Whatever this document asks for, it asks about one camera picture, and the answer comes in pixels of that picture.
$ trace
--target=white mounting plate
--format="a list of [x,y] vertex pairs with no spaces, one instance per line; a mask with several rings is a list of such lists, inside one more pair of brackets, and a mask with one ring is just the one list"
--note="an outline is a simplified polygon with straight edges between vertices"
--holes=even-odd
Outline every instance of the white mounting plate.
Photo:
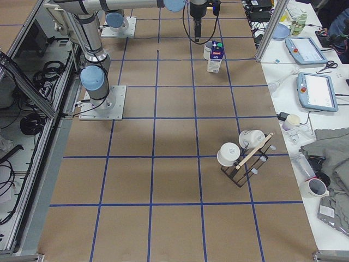
[[[79,115],[80,120],[122,120],[122,114],[124,111],[126,86],[111,86],[110,92],[115,96],[116,103],[111,110],[105,110],[103,114],[96,110],[91,110]],[[84,99],[89,99],[89,95],[86,92]],[[81,112],[91,109],[91,103],[83,103]]]
[[127,16],[126,17],[129,28],[127,28],[126,31],[123,32],[114,32],[110,29],[110,27],[105,27],[102,30],[102,34],[100,35],[102,38],[126,38],[126,37],[135,37],[135,31],[136,31],[136,21],[137,18],[135,16]]

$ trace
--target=blue plate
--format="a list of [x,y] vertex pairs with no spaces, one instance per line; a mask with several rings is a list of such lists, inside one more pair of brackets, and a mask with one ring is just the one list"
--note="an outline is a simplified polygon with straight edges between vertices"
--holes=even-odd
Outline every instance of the blue plate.
[[286,37],[288,37],[288,35],[290,34],[290,29],[279,23],[278,26],[276,27],[272,38],[278,41],[284,40]]

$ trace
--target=blue joint cap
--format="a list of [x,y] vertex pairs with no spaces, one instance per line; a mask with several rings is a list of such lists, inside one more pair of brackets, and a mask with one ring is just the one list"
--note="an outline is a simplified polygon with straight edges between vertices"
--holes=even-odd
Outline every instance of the blue joint cap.
[[110,27],[118,28],[124,23],[124,17],[119,13],[108,13],[105,16],[105,21]]
[[95,65],[89,65],[81,71],[80,80],[82,85],[89,91],[98,90],[104,83],[104,72]]
[[164,0],[165,7],[171,12],[179,12],[185,6],[185,0]]

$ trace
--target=white cup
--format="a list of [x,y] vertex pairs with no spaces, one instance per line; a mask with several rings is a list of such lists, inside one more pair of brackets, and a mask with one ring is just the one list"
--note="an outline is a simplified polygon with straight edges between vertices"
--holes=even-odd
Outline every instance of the white cup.
[[297,115],[290,114],[286,117],[285,122],[282,124],[282,128],[287,131],[295,128],[300,124],[300,118]]
[[209,41],[204,44],[204,49],[203,49],[203,58],[206,60],[209,60],[209,56],[211,54],[211,48],[212,48],[212,41]]
[[217,153],[217,160],[223,166],[232,166],[240,156],[240,148],[234,143],[225,143]]
[[320,179],[311,178],[299,185],[299,191],[304,198],[326,197],[329,192],[326,185]]
[[258,146],[266,138],[260,130],[245,130],[239,135],[239,144],[242,148],[252,149]]

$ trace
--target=scissors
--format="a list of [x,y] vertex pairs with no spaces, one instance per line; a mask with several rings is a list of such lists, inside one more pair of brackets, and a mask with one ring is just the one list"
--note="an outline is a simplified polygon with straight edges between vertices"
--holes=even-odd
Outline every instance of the scissors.
[[320,72],[322,72],[328,68],[337,68],[337,66],[338,66],[337,63],[335,63],[332,60],[329,60],[329,61],[327,61],[326,66],[324,68],[322,68],[320,71],[317,71],[317,73],[319,74]]

